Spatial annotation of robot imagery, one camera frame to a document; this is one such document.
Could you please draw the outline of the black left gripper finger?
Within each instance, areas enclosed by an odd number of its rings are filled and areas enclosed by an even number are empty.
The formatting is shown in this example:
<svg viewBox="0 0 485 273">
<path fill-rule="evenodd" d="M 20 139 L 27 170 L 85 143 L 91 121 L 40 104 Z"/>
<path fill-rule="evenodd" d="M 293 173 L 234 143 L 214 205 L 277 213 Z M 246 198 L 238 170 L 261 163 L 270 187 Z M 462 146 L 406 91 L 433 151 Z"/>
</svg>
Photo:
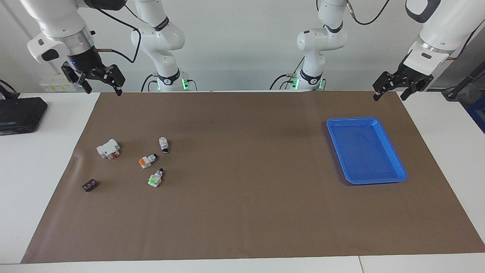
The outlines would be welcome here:
<svg viewBox="0 0 485 273">
<path fill-rule="evenodd" d="M 422 92 L 423 90 L 428 87 L 428 85 L 433 81 L 433 76 L 426 76 L 426 78 L 421 79 L 421 80 L 410 80 L 410 79 L 405 79 L 405 91 L 402 92 L 401 94 L 401 100 L 405 101 L 407 100 L 411 95 L 413 95 L 416 92 Z"/>
<path fill-rule="evenodd" d="M 390 73 L 385 71 L 377 78 L 377 80 L 373 83 L 372 87 L 374 89 L 373 99 L 374 101 L 378 101 L 384 93 L 388 91 L 392 91 L 397 88 L 398 83 L 398 74 Z"/>
</svg>

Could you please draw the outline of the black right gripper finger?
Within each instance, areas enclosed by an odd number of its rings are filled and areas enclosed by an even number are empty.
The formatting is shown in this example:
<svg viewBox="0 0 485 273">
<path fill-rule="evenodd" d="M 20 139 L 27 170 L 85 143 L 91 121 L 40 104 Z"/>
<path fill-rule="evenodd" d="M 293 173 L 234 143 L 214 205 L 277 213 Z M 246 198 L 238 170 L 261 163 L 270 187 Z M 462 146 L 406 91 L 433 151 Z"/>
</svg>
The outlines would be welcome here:
<svg viewBox="0 0 485 273">
<path fill-rule="evenodd" d="M 104 76 L 102 78 L 102 82 L 111 86 L 116 95 L 122 95 L 122 88 L 126 81 L 126 78 L 123 76 L 123 73 L 120 71 L 119 67 L 116 64 L 112 64 L 109 67 L 104 67 Z"/>
<path fill-rule="evenodd" d="M 78 73 L 69 64 L 62 65 L 62 72 L 69 83 L 73 84 L 79 90 L 84 91 L 86 94 L 90 94 L 92 92 L 92 87 L 86 81 L 86 75 L 84 73 L 78 75 Z"/>
</svg>

